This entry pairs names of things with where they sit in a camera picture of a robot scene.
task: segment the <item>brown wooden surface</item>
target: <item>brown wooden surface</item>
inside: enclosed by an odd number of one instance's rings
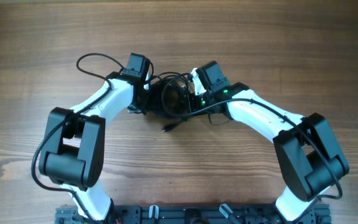
[[[0,6],[0,223],[51,223],[55,208],[73,204],[36,186],[30,162],[49,111],[101,86],[75,68],[88,52],[123,64],[144,54],[156,72],[216,60],[233,83],[273,104],[325,115],[351,173],[343,199],[324,202],[334,223],[358,223],[358,1]],[[84,67],[117,70],[101,58]],[[282,193],[274,148],[249,127],[199,117],[161,133],[163,123],[123,111],[108,127],[101,178],[116,205],[269,203]]]

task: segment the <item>wooden table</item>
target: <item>wooden table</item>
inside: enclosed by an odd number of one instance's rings
[[[273,104],[323,114],[351,167],[342,200],[324,202],[334,223],[358,223],[358,1],[0,6],[0,223],[51,223],[55,208],[73,204],[35,185],[30,163],[50,110],[101,86],[75,68],[89,52],[124,65],[144,54],[157,73],[216,60],[232,83]],[[103,58],[83,66],[118,69]],[[116,205],[269,203],[282,193],[274,148],[249,127],[211,126],[205,116],[170,133],[163,124],[123,111],[108,127],[101,180]]]

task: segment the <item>wood grain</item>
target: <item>wood grain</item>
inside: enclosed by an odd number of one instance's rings
[[[284,0],[0,5],[0,223],[51,223],[73,204],[36,186],[30,163],[49,111],[101,86],[75,68],[89,52],[123,64],[144,54],[156,72],[216,60],[267,101],[325,115],[351,173],[343,199],[324,202],[334,223],[358,223],[358,1]],[[102,58],[83,66],[117,69]],[[123,111],[108,127],[101,178],[116,205],[269,203],[282,193],[274,148],[249,127],[199,117],[161,133],[166,123]]]

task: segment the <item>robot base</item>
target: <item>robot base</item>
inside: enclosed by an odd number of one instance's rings
[[[231,207],[233,216],[241,224],[285,224],[272,204],[248,204]],[[56,209],[55,224],[91,223],[78,215],[77,207]],[[115,206],[118,217],[113,224],[233,224],[219,211],[219,207],[161,207],[151,215],[150,207]],[[331,212],[326,204],[317,204],[298,224],[331,224]]]

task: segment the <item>robotic arm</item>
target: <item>robotic arm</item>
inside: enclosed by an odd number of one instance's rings
[[[40,173],[49,176],[61,188],[76,192],[80,202],[74,197],[73,199],[78,206],[78,213],[88,218],[88,221],[122,222],[115,212],[113,201],[104,193],[99,180],[103,167],[104,130],[124,108],[131,112],[145,108],[149,94],[149,82],[146,80],[149,77],[149,65],[150,60],[143,55],[131,54],[127,68],[122,73],[113,72],[108,76],[108,81],[114,88],[90,110],[76,115],[72,121],[56,131],[42,149]],[[249,125],[274,144],[287,184],[283,194],[273,205],[283,222],[298,221],[314,205],[318,195],[334,185],[321,158],[315,152],[306,155],[302,150],[307,142],[299,133],[300,130],[318,145],[338,180],[349,172],[346,158],[329,124],[321,115],[315,113],[306,118],[293,114],[261,99],[242,83],[231,85],[215,61],[195,68],[190,75],[195,88],[191,105],[195,105],[198,110],[212,107],[215,113],[223,113],[229,119]],[[108,88],[106,81],[93,96],[70,110],[52,110],[45,134],[59,122],[99,98]],[[297,128],[260,104],[284,115]],[[64,144],[63,138],[73,136],[81,138],[79,147]],[[149,218],[154,218],[156,223],[158,210],[154,207],[149,212]],[[229,217],[229,211],[221,212],[226,218]]]

